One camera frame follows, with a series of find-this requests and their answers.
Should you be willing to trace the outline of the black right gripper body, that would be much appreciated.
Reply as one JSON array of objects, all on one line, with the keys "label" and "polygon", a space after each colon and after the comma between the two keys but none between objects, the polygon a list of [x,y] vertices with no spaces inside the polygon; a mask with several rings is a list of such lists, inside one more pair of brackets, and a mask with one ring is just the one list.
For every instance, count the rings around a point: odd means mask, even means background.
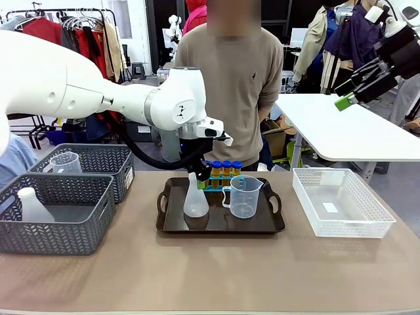
[{"label": "black right gripper body", "polygon": [[383,37],[374,45],[382,69],[394,77],[409,79],[420,74],[420,37],[409,26],[404,26],[390,37]]}]

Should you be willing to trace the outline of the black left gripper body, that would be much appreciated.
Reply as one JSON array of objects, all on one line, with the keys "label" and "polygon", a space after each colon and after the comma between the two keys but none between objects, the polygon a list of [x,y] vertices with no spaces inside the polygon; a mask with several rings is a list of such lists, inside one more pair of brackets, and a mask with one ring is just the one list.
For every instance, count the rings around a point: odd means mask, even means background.
[{"label": "black left gripper body", "polygon": [[194,173],[196,178],[199,180],[205,180],[205,174],[207,171],[212,171],[211,163],[208,163],[204,160],[203,157],[199,157],[198,159],[194,159],[191,164],[189,164],[186,168],[188,173]]}]

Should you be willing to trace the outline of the white plastic conical flask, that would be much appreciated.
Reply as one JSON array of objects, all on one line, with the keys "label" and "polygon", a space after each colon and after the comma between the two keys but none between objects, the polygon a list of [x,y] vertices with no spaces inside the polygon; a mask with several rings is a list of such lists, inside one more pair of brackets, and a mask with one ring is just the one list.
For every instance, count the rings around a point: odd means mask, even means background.
[{"label": "white plastic conical flask", "polygon": [[198,180],[194,172],[188,175],[189,186],[184,201],[184,214],[192,218],[205,216],[209,211],[209,205],[204,191],[198,188]]},{"label": "white plastic conical flask", "polygon": [[32,187],[25,187],[18,191],[18,197],[22,204],[23,222],[55,222],[54,217],[47,208],[38,200],[35,190]]}]

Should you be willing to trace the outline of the clear plastic measuring beaker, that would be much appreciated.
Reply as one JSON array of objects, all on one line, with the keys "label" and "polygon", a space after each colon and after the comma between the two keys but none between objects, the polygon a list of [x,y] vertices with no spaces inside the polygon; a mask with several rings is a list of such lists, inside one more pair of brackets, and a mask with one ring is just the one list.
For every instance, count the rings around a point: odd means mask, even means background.
[{"label": "clear plastic measuring beaker", "polygon": [[50,159],[53,173],[77,174],[82,173],[79,155],[73,152],[64,152]]},{"label": "clear plastic measuring beaker", "polygon": [[257,212],[259,191],[263,182],[248,175],[238,175],[222,187],[222,206],[239,219],[250,219]]}]

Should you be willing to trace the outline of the blue test tube rack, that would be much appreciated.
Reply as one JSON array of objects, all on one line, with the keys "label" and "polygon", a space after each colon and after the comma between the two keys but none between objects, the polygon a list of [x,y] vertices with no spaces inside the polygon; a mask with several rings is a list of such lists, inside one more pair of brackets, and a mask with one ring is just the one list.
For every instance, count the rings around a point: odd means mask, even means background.
[{"label": "blue test tube rack", "polygon": [[204,192],[223,192],[223,189],[225,186],[227,186],[227,189],[225,189],[225,191],[233,191],[233,187],[231,186],[230,182],[232,179],[234,179],[236,177],[234,177],[233,175],[230,176],[230,178],[222,178],[222,176],[220,178],[214,178],[211,176],[210,180],[209,180],[209,187],[205,188],[203,191]]}]

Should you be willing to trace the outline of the person in grey trousers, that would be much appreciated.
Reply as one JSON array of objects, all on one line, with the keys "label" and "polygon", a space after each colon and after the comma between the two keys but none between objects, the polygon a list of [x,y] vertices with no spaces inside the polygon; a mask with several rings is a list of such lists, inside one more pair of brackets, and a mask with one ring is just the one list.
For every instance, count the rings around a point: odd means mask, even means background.
[{"label": "person in grey trousers", "polygon": [[389,119],[420,137],[420,74],[400,82]]}]

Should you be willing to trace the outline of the person in navy jacket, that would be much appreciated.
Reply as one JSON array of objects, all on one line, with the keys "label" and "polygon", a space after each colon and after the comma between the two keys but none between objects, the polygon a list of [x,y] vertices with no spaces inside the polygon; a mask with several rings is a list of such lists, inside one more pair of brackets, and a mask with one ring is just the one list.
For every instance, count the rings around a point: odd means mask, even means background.
[{"label": "person in navy jacket", "polygon": [[325,42],[322,51],[323,70],[320,82],[322,93],[332,90],[351,77],[353,72],[376,57],[374,44],[383,37],[381,26],[365,19],[379,0],[361,0],[352,10],[347,23],[343,22]]}]

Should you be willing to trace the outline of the crouching person in grey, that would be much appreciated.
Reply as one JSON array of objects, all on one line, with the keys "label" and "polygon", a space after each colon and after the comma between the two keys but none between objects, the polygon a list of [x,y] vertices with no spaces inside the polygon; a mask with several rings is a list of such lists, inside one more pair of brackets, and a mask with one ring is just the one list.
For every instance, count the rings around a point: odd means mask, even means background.
[{"label": "crouching person in grey", "polygon": [[180,160],[180,141],[175,131],[157,129],[161,143],[161,156],[164,161],[173,163]]}]

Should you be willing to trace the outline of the dark brown serving tray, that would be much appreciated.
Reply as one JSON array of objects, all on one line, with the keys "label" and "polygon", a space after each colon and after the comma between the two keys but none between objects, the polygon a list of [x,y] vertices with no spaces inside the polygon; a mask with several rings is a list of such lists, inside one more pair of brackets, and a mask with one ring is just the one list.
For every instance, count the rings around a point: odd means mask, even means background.
[{"label": "dark brown serving tray", "polygon": [[209,212],[192,218],[184,214],[183,205],[188,189],[187,178],[167,180],[157,197],[156,228],[167,234],[277,234],[285,230],[282,201],[270,183],[261,178],[257,212],[250,219],[239,219],[222,206],[222,192],[206,192]]}]

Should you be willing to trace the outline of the white background table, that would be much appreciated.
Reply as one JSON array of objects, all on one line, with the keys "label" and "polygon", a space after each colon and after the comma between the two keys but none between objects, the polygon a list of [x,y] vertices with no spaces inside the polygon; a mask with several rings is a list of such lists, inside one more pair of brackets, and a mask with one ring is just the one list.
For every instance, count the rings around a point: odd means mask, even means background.
[{"label": "white background table", "polygon": [[369,182],[379,162],[420,162],[420,138],[365,109],[351,105],[340,112],[336,95],[279,94],[276,105],[304,138],[328,161],[364,162]]}]

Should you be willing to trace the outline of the person in beige coat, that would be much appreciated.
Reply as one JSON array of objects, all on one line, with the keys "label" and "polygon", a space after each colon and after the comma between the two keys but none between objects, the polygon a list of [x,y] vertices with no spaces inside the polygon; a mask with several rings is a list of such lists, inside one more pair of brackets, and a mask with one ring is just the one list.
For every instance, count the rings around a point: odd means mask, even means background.
[{"label": "person in beige coat", "polygon": [[338,27],[335,0],[321,0],[322,6],[308,25],[303,46],[294,67],[293,81],[299,94],[320,92],[324,70],[324,45]]}]

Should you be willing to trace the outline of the grey storage bin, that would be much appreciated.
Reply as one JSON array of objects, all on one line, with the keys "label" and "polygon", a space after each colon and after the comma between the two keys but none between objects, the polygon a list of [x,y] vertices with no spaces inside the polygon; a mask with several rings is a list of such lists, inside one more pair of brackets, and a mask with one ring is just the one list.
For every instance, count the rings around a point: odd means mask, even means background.
[{"label": "grey storage bin", "polygon": [[151,127],[124,119],[125,130],[134,142],[152,142]]}]

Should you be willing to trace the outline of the grey woven basket with label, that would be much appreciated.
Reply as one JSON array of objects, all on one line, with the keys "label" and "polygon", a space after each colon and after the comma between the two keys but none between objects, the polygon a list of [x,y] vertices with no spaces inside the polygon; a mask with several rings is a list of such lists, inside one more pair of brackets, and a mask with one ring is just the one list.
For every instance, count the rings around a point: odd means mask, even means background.
[{"label": "grey woven basket with label", "polygon": [[113,176],[115,203],[119,204],[125,199],[135,177],[134,156],[126,145],[60,144],[28,171],[30,173],[50,173],[52,171],[51,158],[66,152],[73,152],[79,156],[83,173]]}]

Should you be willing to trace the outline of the white laptop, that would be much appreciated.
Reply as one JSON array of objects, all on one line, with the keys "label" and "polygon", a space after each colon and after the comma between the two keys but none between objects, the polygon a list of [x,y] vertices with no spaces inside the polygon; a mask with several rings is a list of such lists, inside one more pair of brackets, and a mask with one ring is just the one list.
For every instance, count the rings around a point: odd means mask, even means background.
[{"label": "white laptop", "polygon": [[289,46],[293,49],[301,49],[305,40],[308,28],[293,28]]}]

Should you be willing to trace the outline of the brown cardboard box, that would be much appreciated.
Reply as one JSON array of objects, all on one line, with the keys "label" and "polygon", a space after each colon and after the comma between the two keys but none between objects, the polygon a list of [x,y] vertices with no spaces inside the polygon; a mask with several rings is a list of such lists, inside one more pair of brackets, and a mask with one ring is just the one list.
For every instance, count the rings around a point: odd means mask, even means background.
[{"label": "brown cardboard box", "polygon": [[273,158],[286,156],[286,146],[297,134],[297,130],[285,122],[283,116],[277,120],[267,119],[263,121],[262,136],[268,142],[270,154]]}]

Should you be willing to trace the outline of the person in beige sweater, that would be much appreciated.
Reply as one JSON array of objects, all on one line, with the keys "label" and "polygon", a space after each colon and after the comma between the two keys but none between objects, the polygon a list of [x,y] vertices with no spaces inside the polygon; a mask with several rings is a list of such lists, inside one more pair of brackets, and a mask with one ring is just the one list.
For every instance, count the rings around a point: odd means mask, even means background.
[{"label": "person in beige sweater", "polygon": [[261,0],[207,0],[207,21],[184,35],[176,66],[201,71],[209,116],[223,121],[231,146],[215,142],[206,159],[240,161],[256,171],[261,122],[280,93],[284,47],[261,26]]}]

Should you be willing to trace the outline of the black step stool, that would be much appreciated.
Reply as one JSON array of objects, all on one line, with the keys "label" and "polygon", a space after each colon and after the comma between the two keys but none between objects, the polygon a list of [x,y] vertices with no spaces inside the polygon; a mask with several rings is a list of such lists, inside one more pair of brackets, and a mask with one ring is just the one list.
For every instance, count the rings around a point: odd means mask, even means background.
[{"label": "black step stool", "polygon": [[145,80],[146,73],[144,69],[144,64],[142,62],[133,62],[131,64],[131,74],[133,79]]}]

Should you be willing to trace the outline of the white perforated plastic basket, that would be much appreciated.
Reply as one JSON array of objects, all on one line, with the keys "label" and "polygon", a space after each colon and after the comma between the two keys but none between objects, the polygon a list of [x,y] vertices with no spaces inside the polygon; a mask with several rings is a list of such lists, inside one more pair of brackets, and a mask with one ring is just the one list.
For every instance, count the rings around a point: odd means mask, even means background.
[{"label": "white perforated plastic basket", "polygon": [[[294,168],[293,189],[317,237],[383,238],[395,218],[350,169]],[[333,203],[338,213],[328,213]]]}]

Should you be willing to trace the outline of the beige hanging garment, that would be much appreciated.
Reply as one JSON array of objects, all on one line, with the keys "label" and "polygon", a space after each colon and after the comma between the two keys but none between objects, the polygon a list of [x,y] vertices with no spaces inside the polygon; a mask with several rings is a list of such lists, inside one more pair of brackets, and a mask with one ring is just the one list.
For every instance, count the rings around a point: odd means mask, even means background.
[{"label": "beige hanging garment", "polygon": [[122,71],[126,68],[122,44],[116,29],[108,22],[104,23],[104,59],[108,79],[118,82]]}]

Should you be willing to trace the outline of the person in red hoodie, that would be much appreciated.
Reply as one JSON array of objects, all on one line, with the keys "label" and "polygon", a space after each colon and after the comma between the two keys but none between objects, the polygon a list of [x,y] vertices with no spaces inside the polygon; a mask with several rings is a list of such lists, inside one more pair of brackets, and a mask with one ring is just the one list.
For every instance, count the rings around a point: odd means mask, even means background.
[{"label": "person in red hoodie", "polygon": [[207,21],[207,0],[185,0],[189,16],[185,22],[182,35]]}]

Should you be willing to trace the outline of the large grey woven basket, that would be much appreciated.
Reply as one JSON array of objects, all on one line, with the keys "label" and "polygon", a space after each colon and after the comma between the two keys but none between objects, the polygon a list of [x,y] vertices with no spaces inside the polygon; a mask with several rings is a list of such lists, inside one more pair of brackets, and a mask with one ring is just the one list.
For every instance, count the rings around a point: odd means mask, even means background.
[{"label": "large grey woven basket", "polygon": [[[54,222],[22,218],[18,191],[30,187]],[[87,256],[116,212],[111,175],[26,173],[0,191],[0,253]]]}]

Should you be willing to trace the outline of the red pleated hanging dress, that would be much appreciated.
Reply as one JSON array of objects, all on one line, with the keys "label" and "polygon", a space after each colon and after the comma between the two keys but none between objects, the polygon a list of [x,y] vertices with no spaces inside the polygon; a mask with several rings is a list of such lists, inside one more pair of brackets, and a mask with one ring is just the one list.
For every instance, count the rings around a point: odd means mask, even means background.
[{"label": "red pleated hanging dress", "polygon": [[92,30],[85,26],[82,30],[76,30],[75,34],[79,43],[80,54],[95,63],[105,79],[115,81],[116,77],[111,70],[109,54],[105,52],[104,31]]}]

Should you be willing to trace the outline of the black hanging jacket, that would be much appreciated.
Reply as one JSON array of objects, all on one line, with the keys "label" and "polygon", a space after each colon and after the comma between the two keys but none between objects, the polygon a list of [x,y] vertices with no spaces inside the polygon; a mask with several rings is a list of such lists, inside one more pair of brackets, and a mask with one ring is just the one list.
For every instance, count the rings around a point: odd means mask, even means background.
[{"label": "black hanging jacket", "polygon": [[74,52],[80,53],[78,38],[72,30],[62,28],[61,45]]}]

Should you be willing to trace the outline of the person in blue shirt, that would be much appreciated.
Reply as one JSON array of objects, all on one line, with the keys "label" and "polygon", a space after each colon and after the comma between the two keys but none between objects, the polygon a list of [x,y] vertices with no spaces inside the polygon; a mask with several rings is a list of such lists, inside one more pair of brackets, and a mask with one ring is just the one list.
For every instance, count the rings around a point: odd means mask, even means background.
[{"label": "person in blue shirt", "polygon": [[26,173],[37,162],[37,156],[26,141],[11,133],[9,145],[0,157],[0,190],[4,189],[16,177]]}]

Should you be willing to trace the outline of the grey hanging garment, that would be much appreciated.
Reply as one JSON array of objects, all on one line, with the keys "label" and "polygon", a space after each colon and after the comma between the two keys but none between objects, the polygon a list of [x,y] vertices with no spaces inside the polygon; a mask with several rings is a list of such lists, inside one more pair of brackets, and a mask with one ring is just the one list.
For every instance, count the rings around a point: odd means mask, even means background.
[{"label": "grey hanging garment", "polygon": [[4,24],[1,24],[0,25],[0,30],[13,31],[15,29],[15,27],[19,23],[24,21],[25,19],[26,19],[26,17],[22,16],[22,15],[15,16],[14,18],[11,18],[10,20],[7,20]]}]

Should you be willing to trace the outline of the green cart frame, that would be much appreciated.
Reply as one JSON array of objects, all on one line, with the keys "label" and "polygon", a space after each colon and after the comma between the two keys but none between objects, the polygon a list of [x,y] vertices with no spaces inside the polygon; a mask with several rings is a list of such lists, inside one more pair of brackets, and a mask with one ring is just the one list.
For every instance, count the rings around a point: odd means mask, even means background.
[{"label": "green cart frame", "polygon": [[[273,158],[273,163],[288,163],[289,165],[291,165],[292,160],[293,160],[294,148],[295,148],[295,141],[292,140],[285,147],[285,149],[286,149],[285,156],[284,157],[274,157]],[[304,153],[309,153],[311,151],[312,151],[312,148],[309,145],[302,144],[302,146],[301,146],[301,156],[300,156],[299,161],[298,161],[298,168],[303,167],[303,161],[302,161],[303,154]]]}]

